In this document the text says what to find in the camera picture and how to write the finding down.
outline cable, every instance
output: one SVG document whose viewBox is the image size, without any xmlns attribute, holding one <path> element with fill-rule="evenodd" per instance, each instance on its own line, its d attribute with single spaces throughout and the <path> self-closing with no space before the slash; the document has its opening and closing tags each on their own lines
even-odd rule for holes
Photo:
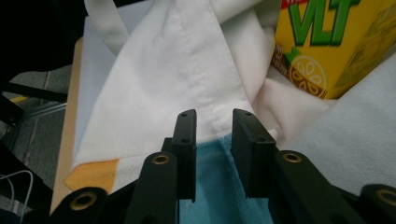
<svg viewBox="0 0 396 224">
<path fill-rule="evenodd" d="M 27 190 L 27 193 L 26 193 L 25 202 L 24 202 L 24 204 L 23 204 L 23 208 L 22 208 L 22 212 L 21 212 L 21 221 L 20 221 L 20 223 L 23 222 L 23 216 L 24 216 L 24 213 L 25 213 L 25 211 L 26 211 L 26 205 L 27 205 L 27 203 L 29 202 L 30 192 L 32 191 L 33 181 L 34 181 L 34 179 L 33 179 L 33 174 L 32 174 L 32 172 L 30 172 L 30 171 L 28 171 L 28 170 L 22 170 L 22 171 L 15 172 L 14 174 L 11 174 L 11 175 L 3 175 L 3 177 L 0 177 L 0 180 L 2 180 L 2 179 L 6 179 L 6 178 L 9 178 L 9 177 L 12 177 L 12 176 L 14 176 L 14 175 L 21 174 L 21 173 L 27 173 L 27 174 L 30 176 L 30 184 L 29 184 L 29 189 Z"/>
<path fill-rule="evenodd" d="M 14 199 L 14 197 L 15 197 L 14 185 L 12 184 L 11 180 L 8 177 L 5 177 L 5 175 L 0 175 L 0 177 L 3 177 L 0 180 L 6 179 L 8 181 L 8 183 L 9 183 L 10 188 L 11 188 L 11 205 L 9 206 L 9 211 L 11 211 L 12 210 L 12 206 L 14 205 L 14 202 L 15 202 L 15 199 Z"/>
</svg>

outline screw hole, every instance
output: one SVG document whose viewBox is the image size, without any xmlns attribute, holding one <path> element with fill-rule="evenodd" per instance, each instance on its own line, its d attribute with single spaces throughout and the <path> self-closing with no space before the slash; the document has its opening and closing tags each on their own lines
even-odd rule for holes
<svg viewBox="0 0 396 224">
<path fill-rule="evenodd" d="M 388 189 L 379 189 L 376 195 L 382 202 L 396 207 L 396 192 Z"/>
<path fill-rule="evenodd" d="M 71 203 L 70 208 L 75 211 L 84 210 L 96 202 L 97 196 L 94 192 L 82 192 Z"/>
<path fill-rule="evenodd" d="M 283 154 L 283 159 L 289 162 L 301 162 L 303 159 L 294 153 L 285 153 Z"/>
<path fill-rule="evenodd" d="M 169 162 L 169 157 L 165 155 L 158 155 L 154 157 L 154 159 L 152 159 L 152 162 L 157 165 L 166 164 L 167 162 Z"/>
</svg>

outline yellow carton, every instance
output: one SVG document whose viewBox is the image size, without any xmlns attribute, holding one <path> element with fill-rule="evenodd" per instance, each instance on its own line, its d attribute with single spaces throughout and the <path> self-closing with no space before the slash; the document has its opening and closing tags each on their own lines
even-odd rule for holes
<svg viewBox="0 0 396 224">
<path fill-rule="evenodd" d="M 395 0 L 282 0 L 272 65 L 296 87 L 334 99 L 395 41 Z"/>
</svg>

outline blue cloth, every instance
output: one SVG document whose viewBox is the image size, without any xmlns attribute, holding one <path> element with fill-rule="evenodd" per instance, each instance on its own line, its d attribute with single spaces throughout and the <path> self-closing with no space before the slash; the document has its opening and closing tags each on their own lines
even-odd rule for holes
<svg viewBox="0 0 396 224">
<path fill-rule="evenodd" d="M 273 223 L 267 199 L 246 198 L 231 137 L 197 145 L 196 201 L 180 201 L 180 223 Z"/>
</svg>

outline vlt logo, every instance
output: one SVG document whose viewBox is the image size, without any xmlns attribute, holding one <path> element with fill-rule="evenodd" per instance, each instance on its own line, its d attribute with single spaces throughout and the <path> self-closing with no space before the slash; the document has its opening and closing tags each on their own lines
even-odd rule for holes
<svg viewBox="0 0 396 224">
<path fill-rule="evenodd" d="M 330 0 L 329 10 L 335 10 L 331 31 L 323 31 L 326 0 L 309 0 L 301 20 L 299 5 L 289 7 L 290 21 L 296 46 L 302 46 L 312 24 L 311 46 L 340 46 L 347 25 L 347 16 L 352 6 L 361 0 Z"/>
</svg>

